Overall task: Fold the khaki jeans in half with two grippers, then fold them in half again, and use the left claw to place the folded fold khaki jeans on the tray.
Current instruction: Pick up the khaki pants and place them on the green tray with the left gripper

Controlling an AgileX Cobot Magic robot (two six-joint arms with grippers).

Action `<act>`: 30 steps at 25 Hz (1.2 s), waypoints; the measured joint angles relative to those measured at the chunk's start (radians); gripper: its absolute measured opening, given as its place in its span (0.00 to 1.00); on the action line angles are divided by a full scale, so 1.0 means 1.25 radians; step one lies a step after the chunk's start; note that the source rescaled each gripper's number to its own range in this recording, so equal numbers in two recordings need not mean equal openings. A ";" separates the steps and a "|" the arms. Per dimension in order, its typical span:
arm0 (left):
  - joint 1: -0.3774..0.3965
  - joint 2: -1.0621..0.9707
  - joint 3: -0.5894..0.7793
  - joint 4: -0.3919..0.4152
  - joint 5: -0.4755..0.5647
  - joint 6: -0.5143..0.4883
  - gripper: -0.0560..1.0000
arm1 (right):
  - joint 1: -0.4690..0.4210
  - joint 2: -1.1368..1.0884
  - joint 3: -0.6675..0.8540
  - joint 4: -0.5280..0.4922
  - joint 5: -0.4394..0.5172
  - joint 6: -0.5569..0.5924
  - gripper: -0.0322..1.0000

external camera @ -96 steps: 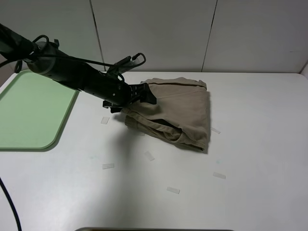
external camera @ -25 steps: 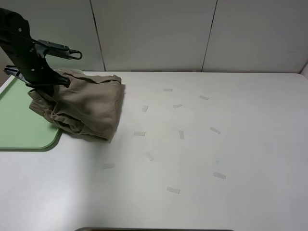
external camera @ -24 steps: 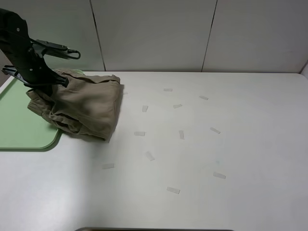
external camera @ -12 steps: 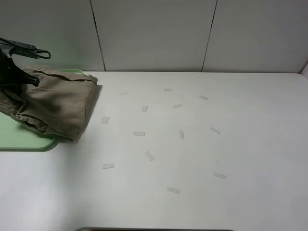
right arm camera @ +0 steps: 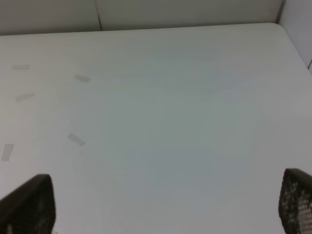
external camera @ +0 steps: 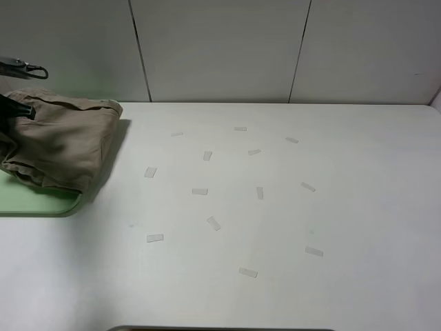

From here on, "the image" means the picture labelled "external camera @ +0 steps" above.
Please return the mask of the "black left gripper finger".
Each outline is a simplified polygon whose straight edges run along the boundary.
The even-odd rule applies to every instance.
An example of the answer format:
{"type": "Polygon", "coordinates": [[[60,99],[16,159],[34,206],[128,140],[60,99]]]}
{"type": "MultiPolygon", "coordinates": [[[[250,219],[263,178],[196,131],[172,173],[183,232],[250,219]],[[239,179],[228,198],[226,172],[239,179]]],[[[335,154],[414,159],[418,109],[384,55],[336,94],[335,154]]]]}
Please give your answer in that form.
{"type": "Polygon", "coordinates": [[[1,106],[1,131],[6,133],[10,129],[9,119],[17,117],[25,117],[30,120],[34,120],[36,111],[32,106],[19,103],[13,99],[10,99],[4,95],[0,95],[1,106]]]}

